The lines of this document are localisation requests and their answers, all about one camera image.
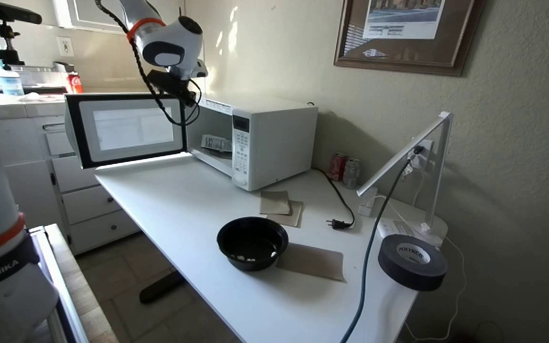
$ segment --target floor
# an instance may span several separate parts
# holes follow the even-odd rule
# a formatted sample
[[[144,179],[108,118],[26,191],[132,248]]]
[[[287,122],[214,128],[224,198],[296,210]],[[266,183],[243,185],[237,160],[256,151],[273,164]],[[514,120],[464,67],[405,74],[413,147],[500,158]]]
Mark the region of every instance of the floor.
[[[140,303],[140,292],[172,271],[144,234],[81,255],[79,263],[121,343],[239,341],[191,286]]]

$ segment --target lamp base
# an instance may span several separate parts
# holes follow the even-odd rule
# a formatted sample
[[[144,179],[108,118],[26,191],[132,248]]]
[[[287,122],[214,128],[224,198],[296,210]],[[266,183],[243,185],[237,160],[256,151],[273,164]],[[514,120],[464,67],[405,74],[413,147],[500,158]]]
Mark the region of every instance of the lamp base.
[[[445,236],[441,236],[432,225],[424,223],[405,223],[399,219],[390,219],[384,217],[382,223],[378,225],[378,234],[382,238],[392,236],[392,234],[407,234],[407,236],[416,236],[435,248],[441,248],[445,242]]]

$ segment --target cardboard sheet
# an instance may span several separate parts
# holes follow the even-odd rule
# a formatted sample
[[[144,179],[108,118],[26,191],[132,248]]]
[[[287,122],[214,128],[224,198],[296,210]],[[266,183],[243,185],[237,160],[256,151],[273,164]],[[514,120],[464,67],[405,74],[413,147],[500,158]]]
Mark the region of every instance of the cardboard sheet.
[[[260,213],[264,215],[289,215],[292,213],[287,191],[262,192]]]
[[[287,227],[300,227],[302,212],[306,210],[306,206],[302,202],[292,200],[291,208],[292,212],[289,215],[270,213],[268,217]]]
[[[291,244],[281,255],[279,269],[346,282],[344,253],[302,244]]]

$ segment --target cord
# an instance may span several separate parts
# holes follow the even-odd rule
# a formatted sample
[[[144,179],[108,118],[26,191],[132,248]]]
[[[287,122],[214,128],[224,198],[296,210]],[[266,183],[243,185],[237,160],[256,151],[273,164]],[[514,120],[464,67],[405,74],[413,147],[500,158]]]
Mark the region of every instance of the cord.
[[[193,78],[191,78],[191,82],[193,82],[195,88],[199,90],[199,101],[197,101],[197,105],[193,107],[191,114],[190,114],[188,120],[186,120],[188,126],[191,126],[191,124],[195,124],[195,122],[199,120],[199,116],[201,116],[201,107],[199,107],[199,103],[203,101],[203,88],[201,88]]]
[[[109,8],[106,8],[102,0],[96,0],[96,6],[98,6],[106,15],[109,15],[109,17],[123,29],[125,34],[129,34],[129,29],[127,29],[127,25],[121,21],[121,17],[117,17]],[[163,99],[161,99],[159,93],[155,91],[153,84],[148,80],[148,74],[146,74],[146,69],[144,69],[144,65],[142,65],[136,40],[130,40],[129,44],[132,46],[134,59],[136,59],[138,70],[140,70],[140,74],[142,74],[142,80],[144,80],[146,88],[149,90],[149,93],[153,95],[153,99],[157,101],[157,105],[159,105],[159,109],[163,111],[163,114],[167,116],[167,120],[169,120],[170,124],[174,124],[174,126],[190,126],[190,124],[197,122],[199,116],[197,116],[195,120],[191,120],[191,122],[190,122],[190,120],[178,122],[174,116],[170,116],[170,114],[167,112],[167,109],[165,109],[165,105],[163,105]]]
[[[451,246],[460,253],[464,286],[462,286],[462,290],[460,290],[458,295],[456,295],[454,312],[453,312],[453,316],[451,316],[451,320],[449,320],[447,333],[445,333],[443,337],[416,337],[416,333],[413,332],[411,324],[407,322],[405,328],[409,330],[413,341],[449,341],[449,339],[451,339],[451,332],[453,332],[453,324],[454,324],[454,320],[456,320],[458,314],[460,314],[460,301],[462,301],[462,295],[464,295],[464,292],[466,292],[466,288],[468,288],[466,253],[464,253],[464,250],[462,250],[453,238],[447,236],[447,242],[451,242]]]
[[[395,177],[395,181],[393,181],[393,185],[392,185],[392,189],[390,189],[390,192],[388,192],[388,198],[386,198],[386,202],[384,202],[384,206],[382,206],[382,210],[378,212],[378,217],[376,217],[376,221],[374,221],[373,234],[371,234],[371,242],[369,242],[367,255],[365,255],[361,299],[359,299],[357,312],[355,312],[355,316],[353,316],[353,320],[352,320],[352,324],[350,324],[350,328],[348,328],[348,332],[346,332],[346,335],[344,335],[344,339],[342,339],[344,343],[350,341],[350,337],[352,337],[352,333],[353,333],[353,330],[355,330],[355,326],[357,326],[357,322],[359,322],[359,318],[363,316],[363,311],[365,311],[367,280],[369,280],[369,259],[371,259],[374,236],[376,236],[376,231],[378,231],[378,223],[382,221],[382,217],[384,217],[384,213],[386,213],[386,208],[388,208],[388,204],[390,204],[390,200],[392,200],[392,196],[393,196],[393,191],[395,191],[395,187],[399,185],[399,181],[401,181],[407,166],[413,162],[413,158],[409,158],[409,160],[405,162],[403,170],[397,173],[397,177]]]
[[[329,225],[331,225],[334,231],[346,231],[346,229],[353,227],[353,225],[355,225],[355,213],[353,213],[352,206],[350,206],[350,204],[346,202],[346,198],[340,194],[338,187],[332,183],[332,179],[329,177],[329,173],[323,171],[323,170],[317,170],[317,171],[321,171],[321,173],[329,179],[329,183],[331,183],[332,189],[336,191],[340,202],[342,202],[342,204],[348,208],[348,212],[352,213],[352,223],[342,221],[342,219],[329,219]]]

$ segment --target black cable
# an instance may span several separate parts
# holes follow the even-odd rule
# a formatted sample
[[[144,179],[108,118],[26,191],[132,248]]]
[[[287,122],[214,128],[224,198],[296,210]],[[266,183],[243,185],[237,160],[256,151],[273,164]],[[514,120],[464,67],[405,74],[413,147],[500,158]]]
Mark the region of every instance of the black cable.
[[[195,84],[195,88],[199,90],[199,99],[191,111],[191,114],[188,116],[186,124],[191,126],[199,120],[201,116],[201,101],[203,101],[203,88],[191,78],[191,82]]]
[[[367,255],[365,255],[363,292],[361,292],[361,299],[359,299],[357,312],[355,312],[355,316],[353,316],[353,320],[352,320],[352,324],[350,324],[350,328],[348,328],[348,332],[346,332],[346,335],[344,335],[344,339],[342,339],[344,343],[350,341],[350,337],[352,337],[352,333],[353,333],[353,330],[355,330],[355,326],[357,326],[357,322],[359,322],[359,318],[363,316],[363,311],[365,311],[365,301],[367,301],[367,278],[369,278],[369,259],[371,259],[374,236],[376,236],[376,231],[378,231],[378,223],[382,221],[382,217],[384,217],[384,213],[386,213],[386,208],[388,208],[388,204],[390,204],[390,200],[392,200],[392,194],[393,194],[395,187],[399,185],[399,181],[403,179],[405,170],[409,168],[409,164],[413,162],[413,158],[409,158],[409,160],[405,162],[403,170],[397,173],[397,177],[395,177],[395,181],[393,181],[393,185],[392,185],[392,189],[390,189],[390,194],[388,194],[382,210],[378,212],[376,223],[374,223],[374,227],[373,227],[371,242],[369,242]]]
[[[346,231],[346,229],[353,227],[353,225],[355,225],[355,213],[353,213],[352,206],[350,206],[350,204],[346,202],[346,198],[340,194],[338,187],[332,183],[332,179],[329,177],[329,173],[323,171],[323,170],[319,170],[319,171],[329,179],[329,183],[331,183],[332,189],[336,191],[340,202],[342,202],[342,204],[348,208],[348,212],[352,213],[352,223],[342,221],[342,219],[329,219],[329,225],[331,225],[332,229],[336,229],[336,231]]]
[[[98,6],[106,15],[109,15],[109,17],[125,30],[125,34],[129,34],[127,25],[125,25],[109,8],[106,8],[106,6],[102,4],[102,0],[96,0],[96,6]],[[142,80],[144,80],[146,88],[149,90],[149,93],[153,95],[153,99],[157,101],[157,105],[159,105],[159,109],[163,111],[163,114],[167,116],[167,120],[169,120],[170,124],[174,124],[174,126],[188,126],[188,120],[186,120],[186,122],[178,122],[174,116],[170,116],[170,114],[167,112],[167,109],[165,109],[161,97],[157,95],[153,84],[148,80],[148,74],[146,74],[146,70],[144,70],[144,65],[142,65],[142,59],[140,59],[140,51],[138,51],[136,40],[130,40],[129,44],[132,46],[132,51],[134,51],[136,65],[138,65],[138,69],[140,69]]]

